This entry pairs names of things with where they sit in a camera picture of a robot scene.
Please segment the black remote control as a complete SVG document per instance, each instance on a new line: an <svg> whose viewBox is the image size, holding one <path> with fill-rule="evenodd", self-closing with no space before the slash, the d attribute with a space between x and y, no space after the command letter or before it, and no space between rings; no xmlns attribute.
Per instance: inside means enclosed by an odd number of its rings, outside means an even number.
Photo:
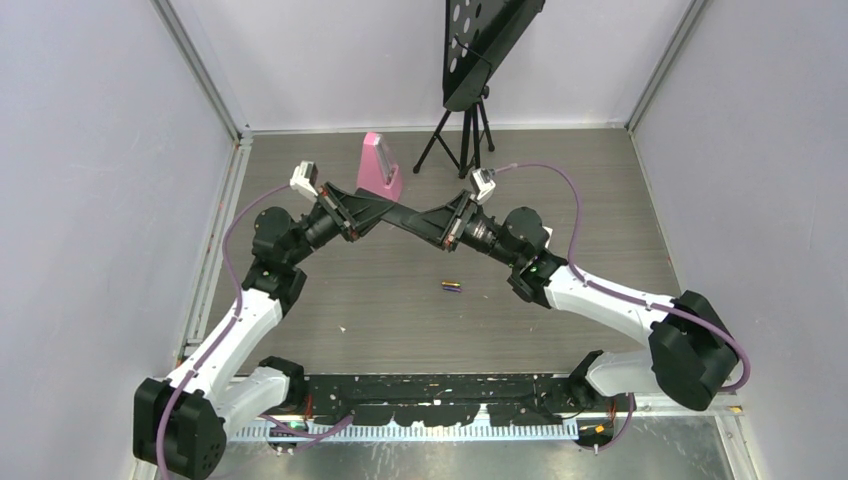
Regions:
<svg viewBox="0 0 848 480"><path fill-rule="evenodd" d="M426 234L427 226L421 219L421 213L400 203L390 206L381 215L381 220L415 235Z"/></svg>

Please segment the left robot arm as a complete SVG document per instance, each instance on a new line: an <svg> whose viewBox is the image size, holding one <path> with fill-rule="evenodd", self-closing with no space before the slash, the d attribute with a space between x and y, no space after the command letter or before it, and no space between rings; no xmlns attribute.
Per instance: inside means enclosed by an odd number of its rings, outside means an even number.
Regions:
<svg viewBox="0 0 848 480"><path fill-rule="evenodd" d="M237 385L231 381L298 301L307 279L300 263L337 237L360 239L396 205L330 183L306 193L312 208L299 219L281 207L257 214L253 261L245 276L230 275L236 296L225 318L169 374L137 387L133 455L155 466L161 478L208 478L234 433L273 407L293 414L305 405L307 389L296 366L278 358Z"/></svg>

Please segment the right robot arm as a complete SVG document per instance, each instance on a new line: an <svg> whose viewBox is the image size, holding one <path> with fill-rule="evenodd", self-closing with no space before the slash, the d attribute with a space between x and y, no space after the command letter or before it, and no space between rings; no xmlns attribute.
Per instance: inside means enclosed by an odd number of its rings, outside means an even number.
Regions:
<svg viewBox="0 0 848 480"><path fill-rule="evenodd" d="M662 392L704 411L742 359L706 297L691 290L677 297L652 294L580 269L549 250L551 231L529 207L497 222L464 191L403 224L444 250L463 244L507 265L508 282L522 300L575 313L642 345L629 354L594 351L584 358L570 385L572 400L584 410L618 394Z"/></svg>

